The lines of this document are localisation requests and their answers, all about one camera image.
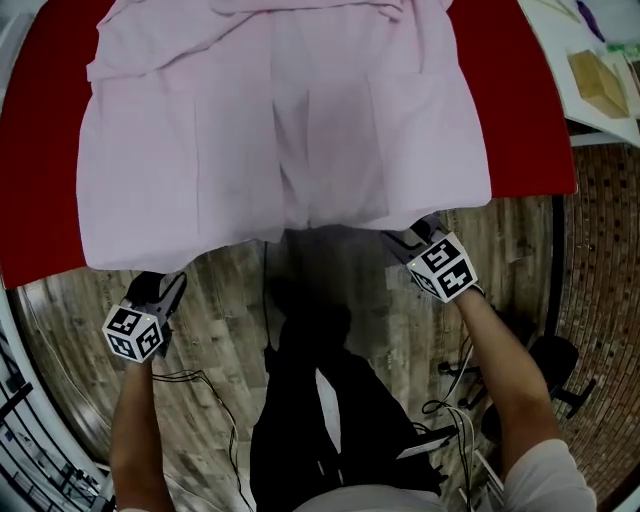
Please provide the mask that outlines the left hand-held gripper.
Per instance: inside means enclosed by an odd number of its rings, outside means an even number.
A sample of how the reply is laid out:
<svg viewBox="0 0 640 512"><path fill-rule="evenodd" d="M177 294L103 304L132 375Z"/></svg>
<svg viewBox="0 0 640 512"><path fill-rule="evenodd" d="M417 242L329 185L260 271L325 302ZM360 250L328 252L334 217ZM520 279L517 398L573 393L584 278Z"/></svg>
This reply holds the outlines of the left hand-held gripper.
<svg viewBox="0 0 640 512"><path fill-rule="evenodd" d="M119 304L109 311L102 333L112 353L127 361L165 358L172 332L168 324L187 287L185 273L177 275L160 295L164 274L137 275Z"/></svg>

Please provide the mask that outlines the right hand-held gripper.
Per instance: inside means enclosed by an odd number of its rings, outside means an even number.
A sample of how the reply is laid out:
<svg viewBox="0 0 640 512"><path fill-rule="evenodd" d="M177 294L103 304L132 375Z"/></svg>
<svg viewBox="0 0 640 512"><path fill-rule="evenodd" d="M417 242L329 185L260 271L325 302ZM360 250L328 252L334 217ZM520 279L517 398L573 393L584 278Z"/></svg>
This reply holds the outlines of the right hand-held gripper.
<svg viewBox="0 0 640 512"><path fill-rule="evenodd" d="M423 242L408 245L393 233L382 231L385 247L402 264L407 264L418 287L443 303L449 303L463 291L478 287L478 277L470 258L453 232L436 214L417 220L410 230Z"/></svg>

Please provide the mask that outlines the pink robe garment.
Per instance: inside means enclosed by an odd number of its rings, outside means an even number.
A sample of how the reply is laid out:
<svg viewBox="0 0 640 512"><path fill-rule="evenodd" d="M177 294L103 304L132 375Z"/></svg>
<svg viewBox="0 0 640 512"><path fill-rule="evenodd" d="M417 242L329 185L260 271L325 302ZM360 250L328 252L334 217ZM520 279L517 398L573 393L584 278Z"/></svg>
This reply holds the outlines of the pink robe garment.
<svg viewBox="0 0 640 512"><path fill-rule="evenodd" d="M453 0L114 0L87 68L86 263L170 273L287 229L492 195Z"/></svg>

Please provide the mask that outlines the person's right forearm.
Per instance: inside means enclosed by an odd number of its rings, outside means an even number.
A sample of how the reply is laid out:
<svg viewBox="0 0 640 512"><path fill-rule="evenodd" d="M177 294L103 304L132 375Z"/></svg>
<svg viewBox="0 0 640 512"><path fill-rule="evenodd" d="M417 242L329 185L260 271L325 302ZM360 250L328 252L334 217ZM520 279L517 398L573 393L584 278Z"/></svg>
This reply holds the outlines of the person's right forearm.
<svg viewBox="0 0 640 512"><path fill-rule="evenodd" d="M560 437L547 384L529 352L479 291L468 289L454 302L499 415L503 470L509 472L531 448Z"/></svg>

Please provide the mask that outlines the person's left forearm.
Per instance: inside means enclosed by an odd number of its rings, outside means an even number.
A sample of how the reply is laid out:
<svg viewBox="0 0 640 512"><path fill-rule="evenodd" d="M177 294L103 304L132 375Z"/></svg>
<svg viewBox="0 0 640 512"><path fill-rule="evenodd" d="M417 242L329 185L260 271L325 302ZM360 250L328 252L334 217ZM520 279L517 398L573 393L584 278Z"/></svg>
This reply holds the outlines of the person's left forearm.
<svg viewBox="0 0 640 512"><path fill-rule="evenodd" d="M127 366L111 426L110 469L124 512L175 512L163 472L150 361Z"/></svg>

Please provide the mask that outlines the red covered table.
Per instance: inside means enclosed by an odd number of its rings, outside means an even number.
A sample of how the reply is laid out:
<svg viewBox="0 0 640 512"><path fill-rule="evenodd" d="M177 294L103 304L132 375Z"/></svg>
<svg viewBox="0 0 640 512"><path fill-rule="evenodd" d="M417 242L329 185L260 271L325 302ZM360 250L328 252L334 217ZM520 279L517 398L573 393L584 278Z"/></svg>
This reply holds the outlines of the red covered table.
<svg viewBox="0 0 640 512"><path fill-rule="evenodd" d="M15 288L82 267L76 202L86 67L114 0L46 0L0 112L0 276ZM496 198L570 195L576 178L561 99L517 0L454 0L449 11Z"/></svg>

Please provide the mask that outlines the black and white stair railing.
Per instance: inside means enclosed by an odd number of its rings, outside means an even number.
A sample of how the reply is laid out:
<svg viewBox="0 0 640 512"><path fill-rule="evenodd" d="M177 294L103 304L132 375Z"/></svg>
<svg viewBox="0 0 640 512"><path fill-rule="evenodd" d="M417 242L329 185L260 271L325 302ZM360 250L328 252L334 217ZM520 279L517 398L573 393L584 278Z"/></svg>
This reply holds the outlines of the black and white stair railing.
<svg viewBox="0 0 640 512"><path fill-rule="evenodd" d="M0 512L116 512L110 472L72 432L0 285Z"/></svg>

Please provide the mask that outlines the black office chair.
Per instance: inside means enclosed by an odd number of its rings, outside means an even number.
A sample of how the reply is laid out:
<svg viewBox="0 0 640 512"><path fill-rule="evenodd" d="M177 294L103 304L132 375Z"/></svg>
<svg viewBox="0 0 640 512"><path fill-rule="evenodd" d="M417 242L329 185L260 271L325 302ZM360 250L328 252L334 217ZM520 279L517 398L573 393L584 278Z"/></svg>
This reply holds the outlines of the black office chair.
<svg viewBox="0 0 640 512"><path fill-rule="evenodd" d="M496 314L519 337L521 344L528 348L547 383L551 400L567 404L569 411L565 418L571 420L580 411L596 386L596 380L591 379L580 394L564 388L577 366L578 349L565 338L545 335L538 337L528 346L527 343L536 332L537 326L524 317L507 315L500 311L496 311ZM460 408L472 410L488 395L488 390L484 385L480 369L477 366L462 369L466 356L461 354L460 357L461 361L455 368L452 368L449 362L444 361L438 365L437 369L439 374L453 377L454 383L458 377L464 374L471 373L476 376L475 382L480 385L480 391L471 401L463 398L458 402Z"/></svg>

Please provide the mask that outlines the person's black trousers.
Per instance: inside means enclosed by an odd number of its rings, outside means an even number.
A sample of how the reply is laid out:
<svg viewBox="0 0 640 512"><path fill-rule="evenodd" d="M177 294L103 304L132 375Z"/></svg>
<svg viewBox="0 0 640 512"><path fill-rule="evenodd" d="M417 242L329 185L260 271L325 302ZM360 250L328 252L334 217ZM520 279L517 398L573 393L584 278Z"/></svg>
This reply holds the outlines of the person's black trousers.
<svg viewBox="0 0 640 512"><path fill-rule="evenodd" d="M250 487L256 512L445 512L427 454L369 362L347 348L351 313L333 244L369 237L344 228L290 232L292 277L269 292L283 314L266 358L266 401L253 429Z"/></svg>

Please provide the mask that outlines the white side table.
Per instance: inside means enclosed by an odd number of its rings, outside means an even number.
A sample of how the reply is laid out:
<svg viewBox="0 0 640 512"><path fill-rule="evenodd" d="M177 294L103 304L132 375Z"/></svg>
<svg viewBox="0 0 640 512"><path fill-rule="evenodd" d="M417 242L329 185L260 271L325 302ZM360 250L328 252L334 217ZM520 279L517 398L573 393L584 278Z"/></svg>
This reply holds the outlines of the white side table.
<svg viewBox="0 0 640 512"><path fill-rule="evenodd" d="M544 52L565 118L595 130L591 134L573 136L571 145L627 143L640 148L640 128L636 120L611 119L579 95L567 56L585 50L601 54L606 46L589 31L577 9L565 4L580 18L580 24L535 0L518 0L518 3Z"/></svg>

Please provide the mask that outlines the wooden box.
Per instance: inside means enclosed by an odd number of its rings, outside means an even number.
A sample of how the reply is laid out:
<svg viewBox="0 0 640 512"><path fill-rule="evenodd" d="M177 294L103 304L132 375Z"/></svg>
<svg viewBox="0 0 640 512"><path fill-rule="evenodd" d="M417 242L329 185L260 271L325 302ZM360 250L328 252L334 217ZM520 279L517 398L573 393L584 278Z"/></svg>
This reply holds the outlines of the wooden box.
<svg viewBox="0 0 640 512"><path fill-rule="evenodd" d="M595 53L585 50L568 55L567 60L583 100L611 119L629 116L627 100L618 75Z"/></svg>

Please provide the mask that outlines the person's white shirt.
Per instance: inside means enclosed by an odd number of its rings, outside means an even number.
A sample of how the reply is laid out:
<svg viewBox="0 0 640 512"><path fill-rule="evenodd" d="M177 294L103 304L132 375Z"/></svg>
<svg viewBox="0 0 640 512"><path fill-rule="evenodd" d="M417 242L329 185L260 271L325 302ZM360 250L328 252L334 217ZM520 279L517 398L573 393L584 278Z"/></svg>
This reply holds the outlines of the person's white shirt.
<svg viewBox="0 0 640 512"><path fill-rule="evenodd" d="M504 482L502 512L597 512L567 444L541 442L514 464ZM433 492L390 486L343 487L310 499L292 512L448 512Z"/></svg>

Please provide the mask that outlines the purple cloth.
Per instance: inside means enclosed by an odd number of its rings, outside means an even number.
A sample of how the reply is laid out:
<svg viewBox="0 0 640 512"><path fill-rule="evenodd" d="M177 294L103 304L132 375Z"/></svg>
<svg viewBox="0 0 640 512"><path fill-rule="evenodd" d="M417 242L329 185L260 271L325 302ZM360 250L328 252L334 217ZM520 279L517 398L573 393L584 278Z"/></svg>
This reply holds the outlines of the purple cloth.
<svg viewBox="0 0 640 512"><path fill-rule="evenodd" d="M578 8L578 11L579 11L580 15L582 16L582 18L586 22L587 27L589 28L591 33L597 39L599 39L601 42L605 43L606 42L606 38L602 34L602 31L600 30L600 28L598 26L596 18L594 16L594 14L592 13L592 11L589 9L589 7L586 5L586 3L583 0L575 0L575 3L576 3L576 6Z"/></svg>

